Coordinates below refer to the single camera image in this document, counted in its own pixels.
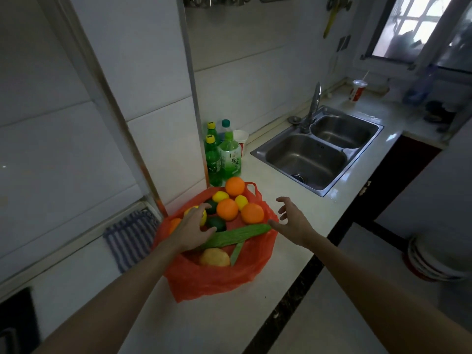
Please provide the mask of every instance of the striped towel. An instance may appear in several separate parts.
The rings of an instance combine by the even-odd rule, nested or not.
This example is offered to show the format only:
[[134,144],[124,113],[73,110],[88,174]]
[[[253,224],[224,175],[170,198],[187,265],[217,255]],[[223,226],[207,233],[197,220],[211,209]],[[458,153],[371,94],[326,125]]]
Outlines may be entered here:
[[149,254],[158,225],[156,217],[144,209],[132,212],[105,230],[103,237],[121,273]]

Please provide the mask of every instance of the plastic bottle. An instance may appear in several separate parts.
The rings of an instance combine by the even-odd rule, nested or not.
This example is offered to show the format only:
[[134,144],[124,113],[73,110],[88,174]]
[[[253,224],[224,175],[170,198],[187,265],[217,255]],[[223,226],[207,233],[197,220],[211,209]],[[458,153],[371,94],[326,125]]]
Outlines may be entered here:
[[215,136],[207,135],[205,138],[206,150],[205,157],[207,160],[209,183],[213,186],[221,186],[223,183],[221,169],[221,154],[216,146]]
[[433,82],[438,67],[429,65],[424,74],[406,91],[403,103],[410,106],[419,106],[433,90]]
[[233,140],[233,132],[225,133],[225,141],[220,144],[223,180],[241,174],[241,146]]
[[221,140],[220,140],[220,137],[218,136],[218,133],[216,132],[216,124],[215,122],[208,122],[207,123],[207,135],[212,135],[215,137],[215,143],[216,143],[216,146],[220,145],[221,143]]
[[229,120],[228,119],[223,119],[221,121],[221,127],[223,128],[221,132],[218,133],[218,136],[220,137],[220,141],[224,142],[225,141],[225,134],[226,132],[233,132],[233,130],[229,126]]

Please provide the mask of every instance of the red plastic bag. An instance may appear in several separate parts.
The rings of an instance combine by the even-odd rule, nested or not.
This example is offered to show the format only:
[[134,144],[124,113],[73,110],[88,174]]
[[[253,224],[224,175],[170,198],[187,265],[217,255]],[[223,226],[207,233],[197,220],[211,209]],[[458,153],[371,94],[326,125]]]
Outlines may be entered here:
[[[254,185],[255,195],[248,190],[248,184]],[[206,189],[182,206],[174,215],[165,218],[157,229],[152,248],[154,249],[159,242],[168,236],[170,220],[177,217],[182,218],[185,210],[200,205],[220,190],[225,191],[221,187]],[[263,201],[256,184],[246,183],[243,195],[249,202],[262,206],[264,209],[264,223],[267,223],[268,219],[279,220],[274,211]],[[241,219],[241,214],[238,214],[235,220],[226,223],[227,230],[242,226],[246,225]],[[272,229],[263,235],[247,240],[234,267],[200,266],[198,258],[201,252],[186,252],[178,255],[164,273],[176,302],[189,301],[203,295],[229,292],[244,283],[252,281],[272,256],[276,237],[277,231]],[[222,250],[231,256],[235,246],[234,244],[226,246]]]

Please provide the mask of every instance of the paper cup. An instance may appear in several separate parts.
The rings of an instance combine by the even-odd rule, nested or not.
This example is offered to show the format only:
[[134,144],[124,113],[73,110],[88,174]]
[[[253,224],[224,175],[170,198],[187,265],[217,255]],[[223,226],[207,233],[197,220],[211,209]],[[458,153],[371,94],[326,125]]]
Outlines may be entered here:
[[361,79],[356,79],[353,81],[353,87],[351,93],[349,94],[349,100],[353,103],[357,102],[364,92],[365,87],[367,87],[367,82]]
[[245,132],[244,130],[233,131],[233,139],[236,140],[241,146],[241,157],[243,157],[245,154],[246,148],[244,144],[247,142],[247,138],[249,138],[248,132]]

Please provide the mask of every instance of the double sink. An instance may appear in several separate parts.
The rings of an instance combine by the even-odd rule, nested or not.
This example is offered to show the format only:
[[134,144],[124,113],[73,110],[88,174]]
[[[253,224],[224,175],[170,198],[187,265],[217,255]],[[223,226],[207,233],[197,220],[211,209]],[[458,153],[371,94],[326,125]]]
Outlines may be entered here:
[[310,132],[292,126],[251,154],[319,196],[324,196],[367,149],[382,125],[322,106]]

